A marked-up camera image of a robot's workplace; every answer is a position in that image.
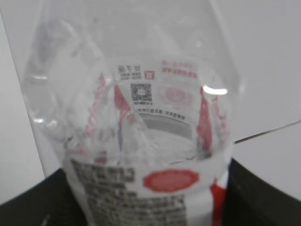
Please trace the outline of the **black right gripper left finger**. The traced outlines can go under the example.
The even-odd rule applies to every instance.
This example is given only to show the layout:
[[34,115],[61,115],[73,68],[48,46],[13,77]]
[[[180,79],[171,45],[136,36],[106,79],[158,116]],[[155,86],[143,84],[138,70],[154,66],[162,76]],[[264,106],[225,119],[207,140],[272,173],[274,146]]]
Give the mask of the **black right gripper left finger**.
[[45,180],[0,205],[2,226],[87,226],[66,174],[55,171]]

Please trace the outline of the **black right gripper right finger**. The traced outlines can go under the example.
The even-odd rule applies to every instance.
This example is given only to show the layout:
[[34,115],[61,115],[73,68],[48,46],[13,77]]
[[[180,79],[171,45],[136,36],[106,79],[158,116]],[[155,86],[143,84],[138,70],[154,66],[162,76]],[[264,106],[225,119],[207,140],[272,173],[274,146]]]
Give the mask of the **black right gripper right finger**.
[[301,202],[232,159],[223,211],[224,226],[299,226]]

